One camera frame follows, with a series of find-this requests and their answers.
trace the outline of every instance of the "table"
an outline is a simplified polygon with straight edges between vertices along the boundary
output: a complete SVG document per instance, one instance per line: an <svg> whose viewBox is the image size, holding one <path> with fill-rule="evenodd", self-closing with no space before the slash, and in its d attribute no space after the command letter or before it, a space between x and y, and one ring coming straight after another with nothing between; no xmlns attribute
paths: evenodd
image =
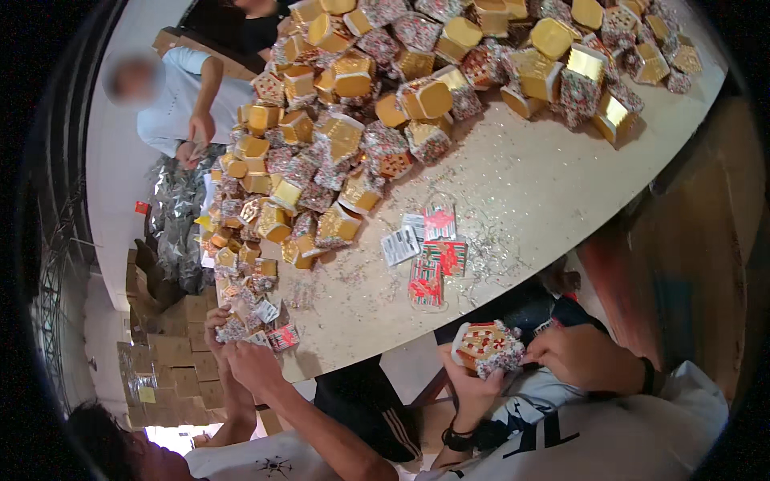
<svg viewBox="0 0 770 481"><path fill-rule="evenodd" d="M274 295L301 339L280 357L284 376L309 379L444 326L558 259L644 189L701 124L728 69L685 3L670 3L704 71L687 95L624 75L645 108L619 150L590 123L570 132L548 114L529 122L497 91L485 92L483 118L455 125L457 146L438 165L393 182L351 247L323 256L312 272L280 262ZM444 277L441 309L418 309L407 297L410 262L389 269L380 239L404 213L440 200L455 203L468 243L465 276ZM279 246L263 242L263 257L281 259Z"/></svg>

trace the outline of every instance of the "bracelet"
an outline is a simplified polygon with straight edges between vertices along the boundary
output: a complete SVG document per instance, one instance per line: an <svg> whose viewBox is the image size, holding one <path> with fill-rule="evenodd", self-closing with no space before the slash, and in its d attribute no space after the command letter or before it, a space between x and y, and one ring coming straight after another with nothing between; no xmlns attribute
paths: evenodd
<svg viewBox="0 0 770 481"><path fill-rule="evenodd" d="M650 359L646 357L639 359L644 363L644 385L641 388L641 394L652 395L652 390L655 387L655 367Z"/></svg>

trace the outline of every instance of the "track pants with white stripes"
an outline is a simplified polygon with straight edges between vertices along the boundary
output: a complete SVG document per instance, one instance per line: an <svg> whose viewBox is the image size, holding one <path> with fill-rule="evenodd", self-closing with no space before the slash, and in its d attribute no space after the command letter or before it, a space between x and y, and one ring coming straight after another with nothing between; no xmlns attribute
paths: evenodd
<svg viewBox="0 0 770 481"><path fill-rule="evenodd" d="M316 384L316 407L383 458L407 463L420 457L417 424L380 368L380 356L318 376Z"/></svg>

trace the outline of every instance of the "red and green gift tag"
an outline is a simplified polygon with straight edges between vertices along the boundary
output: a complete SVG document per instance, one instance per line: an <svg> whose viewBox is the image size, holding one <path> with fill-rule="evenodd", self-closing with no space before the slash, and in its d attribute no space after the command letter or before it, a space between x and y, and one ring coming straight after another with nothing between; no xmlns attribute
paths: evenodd
<svg viewBox="0 0 770 481"><path fill-rule="evenodd" d="M468 247L462 241L433 240L423 242L423 257L441 264L445 276L462 277Z"/></svg>

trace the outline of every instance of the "black letters on shirt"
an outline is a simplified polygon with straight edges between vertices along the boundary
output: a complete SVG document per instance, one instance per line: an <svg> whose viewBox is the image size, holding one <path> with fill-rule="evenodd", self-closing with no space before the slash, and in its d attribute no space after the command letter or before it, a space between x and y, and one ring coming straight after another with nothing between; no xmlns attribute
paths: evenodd
<svg viewBox="0 0 770 481"><path fill-rule="evenodd" d="M560 444L568 443L571 440L580 436L580 433L575 433L566 438L561 438L561 431L559 429L559 412L555 411L548 414L543 418L543 434L545 436L545 447L552 448L559 446ZM537 446L537 425L527 424L521 430L521 442L519 443L519 449L511 451L508 454L503 455L503 459L513 456L518 453L526 453L528 451L535 451Z"/></svg>

